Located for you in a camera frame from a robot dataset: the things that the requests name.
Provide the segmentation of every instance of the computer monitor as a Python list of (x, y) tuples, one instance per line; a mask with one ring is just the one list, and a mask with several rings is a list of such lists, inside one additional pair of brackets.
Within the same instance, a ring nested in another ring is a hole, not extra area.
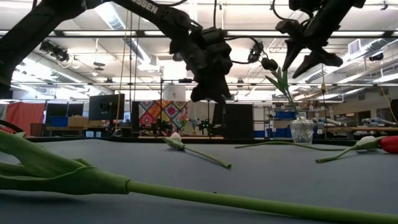
[(91, 121), (124, 119), (124, 94), (91, 96), (88, 108)]

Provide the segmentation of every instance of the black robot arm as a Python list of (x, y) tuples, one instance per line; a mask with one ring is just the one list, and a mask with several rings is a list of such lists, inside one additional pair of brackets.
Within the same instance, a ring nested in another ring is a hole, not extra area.
[[(231, 47), (225, 42), (222, 30), (202, 29), (187, 13), (151, 0), (112, 1), (151, 21), (172, 40), (170, 53), (183, 57), (187, 70), (193, 72), (198, 82), (192, 91), (193, 101), (211, 98), (225, 103), (222, 96), (231, 96), (224, 77), (232, 67)], [(59, 0), (41, 1), (0, 40), (0, 88), (10, 87), (15, 67), (61, 22), (105, 2), (108, 1), (69, 0), (67, 4)]]
[(310, 19), (307, 23), (299, 23), (295, 19), (283, 19), (276, 29), (281, 33), (288, 33), (287, 53), (283, 71), (287, 70), (302, 49), (311, 50), (310, 55), (295, 71), (293, 78), (297, 78), (308, 69), (323, 63), (327, 66), (339, 67), (343, 60), (336, 54), (326, 52), (323, 47), (328, 45), (332, 33), (340, 28), (340, 22), (352, 7), (362, 8), (366, 0), (289, 0), (291, 10), (306, 12)]

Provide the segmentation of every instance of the clear glass vase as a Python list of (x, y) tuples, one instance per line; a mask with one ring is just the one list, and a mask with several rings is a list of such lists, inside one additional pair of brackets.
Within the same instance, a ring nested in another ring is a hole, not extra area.
[(297, 118), (290, 122), (290, 130), (294, 143), (312, 144), (313, 121)]

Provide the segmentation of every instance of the red tulip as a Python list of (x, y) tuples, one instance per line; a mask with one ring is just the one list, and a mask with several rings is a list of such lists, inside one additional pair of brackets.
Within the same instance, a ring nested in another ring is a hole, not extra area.
[(398, 136), (386, 136), (380, 140), (381, 148), (393, 154), (398, 154)]

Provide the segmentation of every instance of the colorful quilt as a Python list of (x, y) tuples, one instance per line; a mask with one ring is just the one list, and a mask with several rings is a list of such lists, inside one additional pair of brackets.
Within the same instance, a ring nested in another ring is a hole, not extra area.
[(160, 106), (160, 100), (142, 101), (139, 103), (140, 124), (153, 124), (162, 116), (162, 121), (170, 123), (173, 130), (182, 130), (188, 125), (187, 105), (185, 101), (163, 100), (162, 106)]

